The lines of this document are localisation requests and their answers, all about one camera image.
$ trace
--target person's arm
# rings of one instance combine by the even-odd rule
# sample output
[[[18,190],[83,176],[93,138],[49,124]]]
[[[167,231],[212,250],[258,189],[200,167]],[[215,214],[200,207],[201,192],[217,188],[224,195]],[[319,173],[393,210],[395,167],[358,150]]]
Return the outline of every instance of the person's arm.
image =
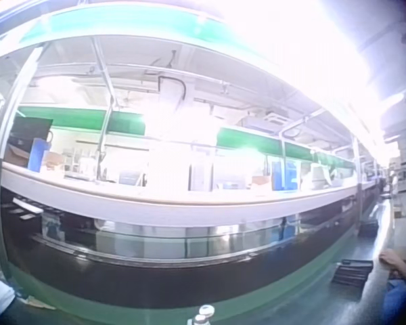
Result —
[[[381,261],[395,268],[406,280],[406,263],[392,249],[381,252],[379,258]]]

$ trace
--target ceiling light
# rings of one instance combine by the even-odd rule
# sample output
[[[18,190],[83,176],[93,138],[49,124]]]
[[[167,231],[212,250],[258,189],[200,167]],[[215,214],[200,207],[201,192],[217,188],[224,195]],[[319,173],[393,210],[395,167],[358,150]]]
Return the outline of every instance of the ceiling light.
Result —
[[[387,138],[385,139],[385,142],[391,142],[391,141],[394,141],[395,139],[398,139],[398,138],[400,138],[400,135],[399,135],[399,134],[394,135],[393,137],[387,137]]]
[[[383,114],[386,110],[389,108],[393,107],[394,105],[400,103],[402,100],[405,99],[405,94],[404,93],[396,93],[395,95],[392,95],[385,100],[382,100],[380,102],[380,114]]]

